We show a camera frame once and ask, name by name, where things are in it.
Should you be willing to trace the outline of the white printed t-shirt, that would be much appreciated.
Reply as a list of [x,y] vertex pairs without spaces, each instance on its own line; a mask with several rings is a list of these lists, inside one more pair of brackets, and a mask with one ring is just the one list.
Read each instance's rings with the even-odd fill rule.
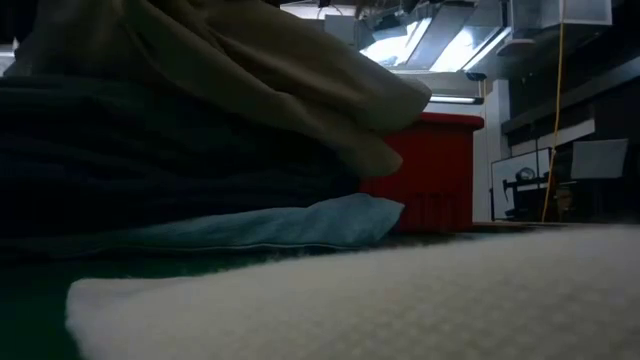
[[85,360],[640,360],[640,225],[74,282]]

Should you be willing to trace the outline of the light blue denim jeans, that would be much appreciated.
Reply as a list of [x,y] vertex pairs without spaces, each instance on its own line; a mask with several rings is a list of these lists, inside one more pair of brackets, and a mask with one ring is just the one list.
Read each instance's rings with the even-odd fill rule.
[[200,252],[318,246],[366,247],[399,221],[399,202],[356,193],[308,207],[272,208],[212,215],[127,230],[0,240],[0,247],[54,258],[110,250]]

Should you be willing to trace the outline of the black stand with dial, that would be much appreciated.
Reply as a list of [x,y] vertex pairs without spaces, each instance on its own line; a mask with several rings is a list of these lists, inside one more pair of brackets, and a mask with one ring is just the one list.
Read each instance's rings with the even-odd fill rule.
[[538,222],[541,220],[549,172],[542,177],[532,168],[522,168],[514,181],[503,180],[505,199],[512,207],[505,211],[506,218],[513,221]]

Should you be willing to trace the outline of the khaki garment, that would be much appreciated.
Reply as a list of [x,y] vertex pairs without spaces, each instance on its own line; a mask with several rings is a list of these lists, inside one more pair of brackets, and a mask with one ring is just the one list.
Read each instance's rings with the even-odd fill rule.
[[169,84],[323,143],[362,176],[401,156],[383,135],[431,92],[263,0],[39,0],[9,73]]

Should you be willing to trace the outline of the silver rectangular duct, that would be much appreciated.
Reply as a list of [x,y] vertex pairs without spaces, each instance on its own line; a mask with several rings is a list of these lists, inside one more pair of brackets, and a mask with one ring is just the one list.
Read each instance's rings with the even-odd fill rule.
[[510,0],[372,0],[356,47],[398,75],[469,72],[512,31]]

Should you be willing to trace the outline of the red fabric laundry bin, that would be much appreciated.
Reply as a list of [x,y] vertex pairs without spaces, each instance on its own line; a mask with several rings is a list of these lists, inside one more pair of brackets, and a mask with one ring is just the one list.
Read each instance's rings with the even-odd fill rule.
[[404,205],[398,232],[463,232],[473,226],[474,115],[424,112],[410,127],[384,138],[403,163],[395,173],[366,179],[361,191]]

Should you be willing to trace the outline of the grey flat panel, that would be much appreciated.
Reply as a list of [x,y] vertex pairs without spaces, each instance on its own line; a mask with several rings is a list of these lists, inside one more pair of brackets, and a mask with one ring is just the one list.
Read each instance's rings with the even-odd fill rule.
[[571,178],[617,179],[623,175],[627,139],[576,141],[573,143]]

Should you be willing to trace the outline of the long LED light bar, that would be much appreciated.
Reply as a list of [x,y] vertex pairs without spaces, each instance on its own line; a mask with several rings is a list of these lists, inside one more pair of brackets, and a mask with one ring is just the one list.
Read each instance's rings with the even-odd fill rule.
[[430,98],[430,102],[439,103],[439,104],[456,104],[456,105],[482,105],[484,103],[484,99],[482,97],[433,95]]

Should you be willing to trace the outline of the whiteboard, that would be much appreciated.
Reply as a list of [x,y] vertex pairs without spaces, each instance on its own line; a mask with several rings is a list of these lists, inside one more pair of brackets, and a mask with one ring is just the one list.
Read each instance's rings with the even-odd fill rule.
[[494,220],[537,222],[541,219],[550,149],[543,148],[491,164]]

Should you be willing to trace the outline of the navy Puma t-shirt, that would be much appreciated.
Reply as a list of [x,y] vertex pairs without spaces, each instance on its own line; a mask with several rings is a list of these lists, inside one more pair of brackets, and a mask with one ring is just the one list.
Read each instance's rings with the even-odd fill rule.
[[143,200],[9,198],[0,201],[0,239],[120,230],[270,208],[308,207],[321,197],[231,194]]

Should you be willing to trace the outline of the grey ceiling box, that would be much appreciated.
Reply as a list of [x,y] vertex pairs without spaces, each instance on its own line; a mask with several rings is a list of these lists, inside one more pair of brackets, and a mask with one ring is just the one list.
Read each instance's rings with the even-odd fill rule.
[[324,31],[351,47],[356,44],[355,20],[352,16],[326,15]]

